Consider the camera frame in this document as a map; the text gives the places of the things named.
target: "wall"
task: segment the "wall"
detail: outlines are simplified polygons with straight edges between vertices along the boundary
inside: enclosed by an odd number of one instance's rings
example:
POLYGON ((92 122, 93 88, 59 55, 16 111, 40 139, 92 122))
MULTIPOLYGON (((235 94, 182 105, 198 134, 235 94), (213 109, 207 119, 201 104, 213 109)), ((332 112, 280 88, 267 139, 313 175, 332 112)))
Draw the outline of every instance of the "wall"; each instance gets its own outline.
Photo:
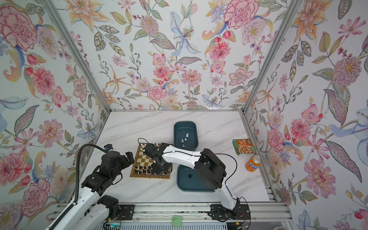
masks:
POLYGON ((300 230, 368 229, 366 9, 303 1, 247 113, 300 230))
POLYGON ((76 42, 113 110, 173 110, 240 109, 288 2, 54 4, 68 29, 81 35, 76 42))
POLYGON ((70 53, 38 1, 0 1, 1 230, 47 227, 106 120, 70 53))

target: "white marble tabletop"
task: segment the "white marble tabletop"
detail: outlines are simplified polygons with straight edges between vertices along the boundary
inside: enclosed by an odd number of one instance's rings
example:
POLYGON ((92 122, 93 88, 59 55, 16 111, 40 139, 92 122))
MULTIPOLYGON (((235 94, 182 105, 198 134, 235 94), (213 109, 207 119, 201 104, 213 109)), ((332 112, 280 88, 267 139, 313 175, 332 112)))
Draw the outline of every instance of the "white marble tabletop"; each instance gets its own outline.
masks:
MULTIPOLYGON (((112 112, 97 142, 103 147, 112 144, 124 154, 138 149, 139 137, 150 143, 173 143, 174 124, 178 121, 193 121, 197 125, 199 146, 197 151, 208 148, 214 153, 226 153, 235 157, 238 169, 228 180, 229 187, 237 197, 244 196, 248 202, 268 202, 269 198, 259 170, 249 172, 245 163, 248 154, 237 155, 233 139, 247 138, 239 112, 112 112)), ((86 166, 81 181, 101 164, 103 153, 95 149, 86 166)), ((235 161, 226 155, 217 155, 226 165, 227 175, 235 169, 235 161)), ((130 177, 131 167, 122 171, 123 179, 110 186, 105 195, 119 202, 220 202, 214 192, 184 192, 176 184, 178 164, 173 164, 170 179, 130 177)))

